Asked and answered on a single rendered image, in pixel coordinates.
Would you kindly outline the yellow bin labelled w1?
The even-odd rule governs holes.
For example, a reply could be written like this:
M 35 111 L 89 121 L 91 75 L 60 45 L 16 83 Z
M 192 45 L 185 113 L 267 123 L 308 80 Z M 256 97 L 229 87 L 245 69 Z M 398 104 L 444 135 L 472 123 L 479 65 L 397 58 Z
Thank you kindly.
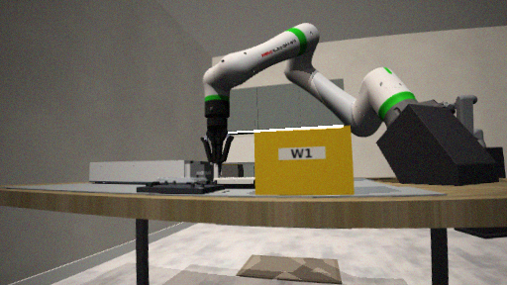
M 254 131 L 256 195 L 354 195 L 351 126 Z

